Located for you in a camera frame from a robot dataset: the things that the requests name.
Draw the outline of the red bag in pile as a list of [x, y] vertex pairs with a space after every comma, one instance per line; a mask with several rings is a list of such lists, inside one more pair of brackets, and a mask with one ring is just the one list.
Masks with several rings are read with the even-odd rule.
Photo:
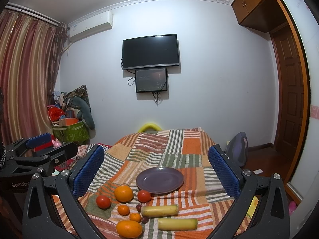
[[48, 108], [48, 117], [52, 122], [59, 121], [61, 116], [64, 116], [65, 112], [59, 107], [49, 107]]

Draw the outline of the large orange front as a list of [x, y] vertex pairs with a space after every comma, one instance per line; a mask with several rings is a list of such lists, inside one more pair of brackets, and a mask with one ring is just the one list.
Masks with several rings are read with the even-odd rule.
[[138, 222], [131, 220], [120, 221], [116, 225], [116, 230], [119, 236], [125, 238], [137, 238], [143, 232], [142, 226]]

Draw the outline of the yellow green round object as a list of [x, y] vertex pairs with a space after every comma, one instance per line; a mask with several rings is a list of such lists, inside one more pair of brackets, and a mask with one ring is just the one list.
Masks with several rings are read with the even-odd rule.
[[140, 127], [138, 132], [142, 133], [142, 132], [146, 132], [149, 130], [161, 131], [162, 129], [157, 124], [149, 122], [149, 123], [144, 124], [142, 127]]

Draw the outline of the purple backpack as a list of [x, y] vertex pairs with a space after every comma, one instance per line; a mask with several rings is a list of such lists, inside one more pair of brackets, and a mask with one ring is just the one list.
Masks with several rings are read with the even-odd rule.
[[228, 143], [226, 155], [240, 167], [244, 167], [248, 157], [248, 139], [245, 132], [239, 132]]

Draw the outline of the patterned camouflage cushion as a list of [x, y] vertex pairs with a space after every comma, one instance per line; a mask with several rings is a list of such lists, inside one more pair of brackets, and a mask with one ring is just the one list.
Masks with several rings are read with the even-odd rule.
[[81, 85], [80, 87], [64, 95], [62, 110], [66, 111], [67, 108], [74, 108], [77, 110], [85, 109], [91, 113], [89, 96], [87, 87], [85, 85]]

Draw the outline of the grey plush toy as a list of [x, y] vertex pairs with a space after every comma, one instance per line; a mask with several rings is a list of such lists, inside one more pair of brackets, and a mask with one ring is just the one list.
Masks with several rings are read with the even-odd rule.
[[95, 129], [95, 123], [91, 114], [91, 109], [82, 98], [77, 96], [72, 97], [68, 102], [68, 106], [78, 110], [77, 118], [81, 119], [88, 129]]

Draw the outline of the red box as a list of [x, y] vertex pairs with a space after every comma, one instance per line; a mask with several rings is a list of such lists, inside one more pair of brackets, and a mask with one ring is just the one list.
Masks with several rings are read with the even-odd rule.
[[51, 135], [51, 140], [50, 140], [49, 142], [47, 142], [46, 144], [40, 145], [40, 146], [34, 148], [33, 150], [34, 150], [35, 152], [38, 152], [38, 151], [41, 151], [41, 150], [43, 150], [43, 149], [52, 147], [52, 146], [53, 146], [52, 140], [55, 140], [55, 137], [54, 137], [53, 134]]

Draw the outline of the yellow bed sheet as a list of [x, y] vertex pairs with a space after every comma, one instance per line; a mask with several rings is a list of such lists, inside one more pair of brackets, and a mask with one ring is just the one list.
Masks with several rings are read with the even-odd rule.
[[250, 218], [253, 217], [254, 212], [255, 212], [255, 210], [257, 208], [257, 205], [258, 205], [258, 198], [256, 196], [254, 196], [252, 198], [251, 204], [250, 204], [250, 206], [248, 208], [247, 216], [249, 216]]

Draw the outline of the yellow sugarcane piece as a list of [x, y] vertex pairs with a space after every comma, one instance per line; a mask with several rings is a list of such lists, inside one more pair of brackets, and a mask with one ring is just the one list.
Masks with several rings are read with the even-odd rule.
[[178, 214], [178, 205], [170, 206], [143, 206], [141, 214], [145, 217], [167, 217]]
[[196, 230], [198, 221], [195, 218], [159, 218], [158, 229], [164, 231]]

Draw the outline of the wooden upper cabinet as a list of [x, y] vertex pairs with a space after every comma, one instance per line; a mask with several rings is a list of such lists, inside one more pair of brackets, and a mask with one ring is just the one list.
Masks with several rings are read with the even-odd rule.
[[277, 0], [234, 0], [231, 6], [239, 25], [263, 33], [287, 21]]

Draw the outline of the dark red grape lower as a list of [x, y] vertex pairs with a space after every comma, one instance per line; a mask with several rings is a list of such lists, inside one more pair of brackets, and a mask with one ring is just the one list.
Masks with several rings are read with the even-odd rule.
[[142, 217], [142, 219], [141, 219], [141, 222], [144, 224], [148, 223], [148, 221], [149, 221], [148, 217]]

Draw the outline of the black wall television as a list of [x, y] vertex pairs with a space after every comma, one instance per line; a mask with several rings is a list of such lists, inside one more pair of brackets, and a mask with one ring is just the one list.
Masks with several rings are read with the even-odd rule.
[[124, 70], [179, 65], [176, 34], [137, 37], [125, 39], [122, 42]]

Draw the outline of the green storage box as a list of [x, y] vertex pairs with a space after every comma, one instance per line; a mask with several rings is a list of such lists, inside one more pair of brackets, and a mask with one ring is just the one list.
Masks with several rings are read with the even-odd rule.
[[89, 131], [82, 121], [69, 126], [56, 126], [52, 128], [52, 131], [60, 142], [74, 142], [82, 145], [90, 139]]

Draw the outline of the small mandarin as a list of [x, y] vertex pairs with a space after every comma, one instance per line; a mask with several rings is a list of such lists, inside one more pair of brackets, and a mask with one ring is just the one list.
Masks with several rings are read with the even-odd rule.
[[127, 216], [130, 214], [130, 208], [127, 205], [119, 205], [117, 212], [122, 216]]
[[131, 221], [135, 221], [135, 222], [138, 222], [138, 223], [141, 223], [142, 221], [142, 216], [140, 215], [140, 213], [131, 213], [129, 215], [129, 219]]

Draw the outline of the striped red curtain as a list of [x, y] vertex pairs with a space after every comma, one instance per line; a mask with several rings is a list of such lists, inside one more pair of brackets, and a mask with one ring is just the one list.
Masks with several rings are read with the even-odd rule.
[[67, 36], [65, 23], [54, 26], [16, 11], [1, 12], [1, 134], [6, 145], [51, 132], [47, 106]]

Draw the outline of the large orange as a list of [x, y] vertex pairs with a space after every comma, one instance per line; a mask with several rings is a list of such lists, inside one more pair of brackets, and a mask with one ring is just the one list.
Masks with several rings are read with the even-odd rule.
[[129, 202], [134, 198], [134, 193], [129, 186], [121, 185], [114, 190], [114, 196], [119, 202]]
[[116, 230], [119, 236], [125, 238], [137, 238], [143, 232], [142, 226], [138, 222], [131, 220], [120, 221], [116, 225]]

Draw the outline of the white paper on floor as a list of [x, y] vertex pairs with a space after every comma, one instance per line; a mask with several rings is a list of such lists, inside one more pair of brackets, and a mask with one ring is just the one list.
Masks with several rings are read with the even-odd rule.
[[262, 174], [262, 173], [263, 173], [262, 169], [254, 170], [254, 174], [255, 175], [259, 175], [259, 174]]

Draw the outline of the red tomato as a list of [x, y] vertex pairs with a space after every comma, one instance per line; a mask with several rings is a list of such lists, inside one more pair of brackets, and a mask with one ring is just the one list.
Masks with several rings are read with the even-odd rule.
[[105, 195], [99, 195], [96, 198], [96, 204], [100, 209], [108, 209], [111, 206], [111, 200]]
[[137, 193], [137, 198], [138, 198], [138, 201], [140, 201], [142, 203], [149, 202], [151, 200], [151, 193], [149, 193], [146, 190], [140, 190]]

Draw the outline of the small black wall monitor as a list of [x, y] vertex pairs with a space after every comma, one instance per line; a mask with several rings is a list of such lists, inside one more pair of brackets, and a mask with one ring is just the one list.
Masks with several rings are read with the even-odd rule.
[[136, 93], [162, 92], [168, 90], [166, 68], [140, 69], [135, 72]]

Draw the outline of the small mandarin right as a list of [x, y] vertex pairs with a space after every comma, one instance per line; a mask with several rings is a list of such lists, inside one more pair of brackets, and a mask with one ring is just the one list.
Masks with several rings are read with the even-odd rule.
[[140, 213], [131, 213], [129, 215], [129, 219], [131, 221], [135, 221], [135, 222], [138, 222], [138, 223], [141, 223], [142, 221], [142, 216], [140, 215]]

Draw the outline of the dark red grape upper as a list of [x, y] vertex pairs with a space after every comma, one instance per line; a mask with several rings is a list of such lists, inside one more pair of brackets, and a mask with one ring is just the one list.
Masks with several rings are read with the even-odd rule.
[[142, 205], [136, 205], [136, 209], [138, 212], [141, 212]]

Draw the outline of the striped patchwork blanket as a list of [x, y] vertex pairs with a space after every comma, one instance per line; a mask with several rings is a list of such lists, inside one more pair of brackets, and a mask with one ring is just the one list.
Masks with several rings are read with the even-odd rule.
[[[124, 217], [117, 212], [119, 201], [114, 190], [127, 185], [136, 194], [136, 177], [140, 172], [152, 167], [171, 167], [183, 174], [183, 185], [175, 192], [153, 196], [150, 205], [178, 205], [178, 216], [197, 219], [198, 227], [193, 231], [160, 231], [157, 220], [152, 218], [143, 225], [142, 238], [206, 238], [233, 202], [209, 163], [208, 150], [213, 144], [201, 128], [127, 135], [104, 151], [104, 161], [79, 201], [106, 238], [118, 238], [116, 225]], [[110, 198], [108, 209], [97, 206], [99, 195]]]

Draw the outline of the orange box in pile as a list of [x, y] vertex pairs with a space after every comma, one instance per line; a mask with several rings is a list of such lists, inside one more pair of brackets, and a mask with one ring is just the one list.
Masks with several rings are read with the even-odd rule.
[[63, 118], [59, 120], [59, 126], [70, 126], [78, 123], [76, 118]]

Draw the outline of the dark red grape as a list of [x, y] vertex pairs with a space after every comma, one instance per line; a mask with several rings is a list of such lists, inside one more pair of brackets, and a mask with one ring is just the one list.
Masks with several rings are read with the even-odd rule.
[[141, 212], [142, 205], [136, 205], [136, 209], [138, 212]]
[[148, 217], [142, 217], [142, 219], [141, 219], [141, 222], [144, 224], [148, 223], [148, 221], [149, 221]]

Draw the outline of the pink slipper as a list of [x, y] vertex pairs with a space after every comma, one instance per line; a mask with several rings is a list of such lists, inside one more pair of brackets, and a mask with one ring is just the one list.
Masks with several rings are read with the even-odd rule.
[[297, 208], [297, 204], [295, 201], [290, 201], [288, 205], [289, 215], [291, 215]]

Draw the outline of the small mandarin left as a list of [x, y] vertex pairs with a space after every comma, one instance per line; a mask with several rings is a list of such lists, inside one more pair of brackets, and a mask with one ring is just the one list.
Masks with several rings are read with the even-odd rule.
[[117, 212], [122, 216], [127, 216], [130, 214], [130, 208], [127, 205], [119, 205]]

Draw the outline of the purple round plate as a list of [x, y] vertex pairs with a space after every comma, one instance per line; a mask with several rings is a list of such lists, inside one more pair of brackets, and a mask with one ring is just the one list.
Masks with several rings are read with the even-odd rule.
[[140, 190], [151, 194], [168, 194], [178, 190], [184, 183], [183, 174], [171, 167], [153, 167], [146, 169], [136, 177]]

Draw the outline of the pink toy figure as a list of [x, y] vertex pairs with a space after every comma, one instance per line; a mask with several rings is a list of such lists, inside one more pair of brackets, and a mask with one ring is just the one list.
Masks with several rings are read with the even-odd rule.
[[54, 149], [59, 148], [63, 145], [58, 139], [52, 139], [51, 142]]

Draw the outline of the wooden door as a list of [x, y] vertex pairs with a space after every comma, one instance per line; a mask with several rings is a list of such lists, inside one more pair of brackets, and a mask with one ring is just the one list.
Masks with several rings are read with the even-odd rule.
[[303, 120], [303, 78], [299, 53], [289, 25], [273, 33], [280, 81], [280, 116], [276, 150], [292, 160]]

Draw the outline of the white air conditioner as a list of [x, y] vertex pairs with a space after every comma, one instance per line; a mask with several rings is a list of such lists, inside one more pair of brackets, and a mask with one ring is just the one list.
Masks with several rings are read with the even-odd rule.
[[112, 25], [113, 14], [111, 11], [92, 16], [70, 27], [70, 41], [77, 42], [97, 33], [111, 30]]

